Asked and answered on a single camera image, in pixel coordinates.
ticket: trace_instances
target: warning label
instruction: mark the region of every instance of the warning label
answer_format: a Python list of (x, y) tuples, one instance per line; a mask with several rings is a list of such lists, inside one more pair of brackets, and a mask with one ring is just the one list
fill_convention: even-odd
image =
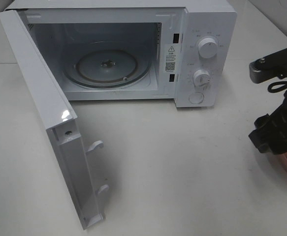
[(165, 44), (164, 47), (164, 71), (175, 73), (180, 55), (180, 44)]

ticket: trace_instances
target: white microwave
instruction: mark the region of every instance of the white microwave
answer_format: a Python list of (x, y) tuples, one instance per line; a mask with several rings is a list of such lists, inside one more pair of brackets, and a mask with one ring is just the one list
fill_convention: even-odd
[(236, 12), (226, 0), (15, 0), (0, 20), (83, 229), (103, 219), (70, 100), (213, 106)]

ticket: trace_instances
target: open microwave door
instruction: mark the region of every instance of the open microwave door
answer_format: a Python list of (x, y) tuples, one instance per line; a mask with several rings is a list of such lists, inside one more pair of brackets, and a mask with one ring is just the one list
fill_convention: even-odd
[(103, 219), (86, 155), (102, 142), (84, 148), (72, 106), (39, 52), (26, 17), (15, 10), (0, 13), (15, 58), (45, 126), (83, 229)]

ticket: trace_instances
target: power level knob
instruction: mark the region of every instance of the power level knob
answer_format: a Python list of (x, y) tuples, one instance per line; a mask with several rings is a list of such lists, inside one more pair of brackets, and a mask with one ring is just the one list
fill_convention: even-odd
[(206, 70), (198, 70), (193, 74), (193, 84), (197, 87), (204, 86), (210, 82), (209, 72)]
[(212, 37), (205, 37), (198, 43), (198, 51), (202, 58), (211, 58), (217, 54), (218, 42)]

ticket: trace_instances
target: table surface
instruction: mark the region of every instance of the table surface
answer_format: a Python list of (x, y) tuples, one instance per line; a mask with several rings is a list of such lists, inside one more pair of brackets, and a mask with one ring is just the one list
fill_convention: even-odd
[(106, 220), (83, 231), (38, 112), (0, 24), (0, 236), (287, 235), (287, 173), (248, 134), (283, 94), (248, 64), (287, 47), (253, 5), (238, 19), (214, 108), (172, 100), (72, 102), (90, 160), (110, 185)]

